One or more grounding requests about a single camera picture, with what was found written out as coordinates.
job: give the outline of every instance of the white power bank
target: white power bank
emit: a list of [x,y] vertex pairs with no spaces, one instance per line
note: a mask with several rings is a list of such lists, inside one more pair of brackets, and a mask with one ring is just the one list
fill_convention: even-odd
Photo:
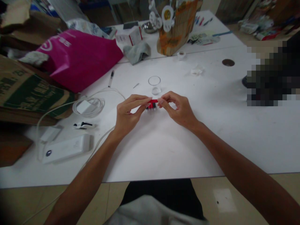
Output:
[[66,141],[48,145],[44,151],[43,164],[53,163],[87,152],[90,146],[90,135],[84,134]]

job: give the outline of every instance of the hand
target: hand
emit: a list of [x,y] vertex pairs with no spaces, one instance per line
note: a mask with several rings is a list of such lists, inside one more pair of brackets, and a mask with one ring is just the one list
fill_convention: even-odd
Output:
[[[144,95],[131,95],[124,102],[117,106],[117,122],[114,133],[119,138],[124,138],[138,123],[143,111],[150,105],[148,102],[152,97]],[[132,114],[130,111],[138,107],[136,113]]]
[[[175,103],[177,107],[176,110],[169,105],[170,102]],[[163,107],[176,123],[190,131],[193,131],[200,123],[191,109],[188,98],[172,91],[164,94],[158,99],[158,107]]]

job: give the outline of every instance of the metal bowl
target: metal bowl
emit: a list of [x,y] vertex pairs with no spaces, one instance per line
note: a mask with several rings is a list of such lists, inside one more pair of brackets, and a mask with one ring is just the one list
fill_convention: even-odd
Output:
[[143,29],[146,33],[155,33],[155,32],[157,31],[157,29],[154,28],[150,22],[144,23],[144,24],[142,25],[142,29]]

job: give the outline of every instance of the forearm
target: forearm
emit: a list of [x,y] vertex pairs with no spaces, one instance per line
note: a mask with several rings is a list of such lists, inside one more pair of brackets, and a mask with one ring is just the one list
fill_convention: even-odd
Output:
[[270,224],[299,223],[300,206],[268,174],[237,152],[204,124],[192,132],[211,152],[232,185]]
[[109,161],[122,138],[113,131],[54,205],[45,224],[76,224],[100,187]]

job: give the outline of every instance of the wrist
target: wrist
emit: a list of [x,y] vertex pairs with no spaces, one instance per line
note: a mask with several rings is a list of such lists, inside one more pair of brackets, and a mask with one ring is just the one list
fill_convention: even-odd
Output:
[[195,123],[193,123],[193,125],[189,128],[189,130],[195,135],[197,135],[198,133],[205,130],[205,128],[207,127],[204,125],[204,123],[197,120]]
[[121,142],[125,136],[122,134],[122,132],[118,132],[118,130],[114,129],[110,134],[109,138],[112,141],[115,142]]

